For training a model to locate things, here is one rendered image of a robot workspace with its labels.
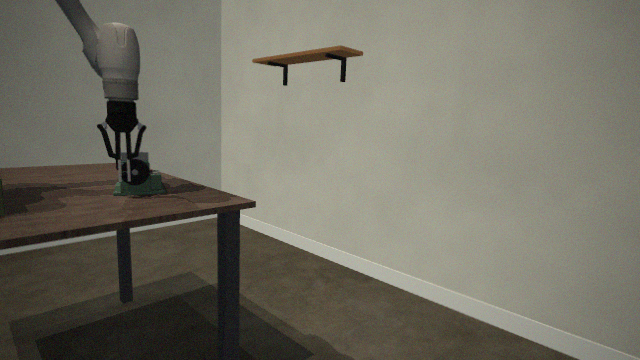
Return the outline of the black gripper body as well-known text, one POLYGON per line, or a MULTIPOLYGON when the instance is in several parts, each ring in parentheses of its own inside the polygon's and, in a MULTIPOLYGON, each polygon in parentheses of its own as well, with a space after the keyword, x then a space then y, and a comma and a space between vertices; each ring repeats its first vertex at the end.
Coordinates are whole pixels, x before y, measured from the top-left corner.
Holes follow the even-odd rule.
POLYGON ((136 117, 136 103, 125 101, 107 101, 106 123, 115 132, 115 121, 120 123, 120 133, 125 133, 125 122, 130 124, 130 132, 138 124, 136 117))

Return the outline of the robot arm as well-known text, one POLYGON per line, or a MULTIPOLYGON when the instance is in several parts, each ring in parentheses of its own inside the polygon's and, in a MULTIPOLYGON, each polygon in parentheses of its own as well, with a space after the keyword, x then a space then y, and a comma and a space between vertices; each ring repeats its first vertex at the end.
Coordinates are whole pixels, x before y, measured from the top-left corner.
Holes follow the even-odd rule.
POLYGON ((88 62, 103 78, 104 98, 138 100, 140 50, 134 29, 122 23, 105 23, 100 30, 79 0, 55 1, 80 36, 88 62))

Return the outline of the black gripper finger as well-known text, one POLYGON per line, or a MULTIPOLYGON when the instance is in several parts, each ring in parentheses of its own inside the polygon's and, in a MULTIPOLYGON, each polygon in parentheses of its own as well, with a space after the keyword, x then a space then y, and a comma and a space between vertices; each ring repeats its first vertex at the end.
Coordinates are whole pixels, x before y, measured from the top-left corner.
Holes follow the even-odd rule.
POLYGON ((122 182, 121 158, 120 158, 121 153, 119 153, 120 152, 120 123, 119 121, 115 121, 115 153, 116 154, 113 153, 113 150, 109 141, 109 137, 106 131, 107 129, 106 121, 101 124, 98 124, 97 127, 102 133, 104 143, 108 152, 108 156, 116 160, 116 169, 118 170, 119 182, 122 182))
POLYGON ((142 125, 141 123, 138 122, 137 124, 138 126, 138 137, 137 137, 137 141, 136 141, 136 146, 135 146, 135 151, 133 154, 131 154, 131 139, 130 139, 130 124, 128 121, 125 122, 125 135, 126 135, 126 149, 127 149, 127 177, 128 177, 128 182, 131 182, 131 177, 130 177, 130 170, 132 170, 132 159, 135 157, 138 157, 139 154, 139 149, 140 149, 140 145, 141 145, 141 140, 142 140, 142 135, 143 132, 146 129, 145 125, 142 125), (132 157, 132 159, 131 159, 132 157), (131 160, 130 160, 131 159, 131 160))

